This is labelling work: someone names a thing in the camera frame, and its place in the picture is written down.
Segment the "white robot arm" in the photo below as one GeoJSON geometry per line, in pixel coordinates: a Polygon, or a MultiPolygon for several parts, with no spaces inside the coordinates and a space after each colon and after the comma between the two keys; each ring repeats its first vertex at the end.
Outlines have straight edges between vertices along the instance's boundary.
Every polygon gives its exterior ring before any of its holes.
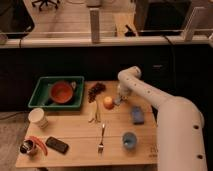
{"type": "Polygon", "coordinates": [[[202,128],[204,117],[187,98],[173,96],[140,80],[137,66],[118,73],[118,94],[131,91],[157,110],[157,170],[208,171],[202,128]]]}

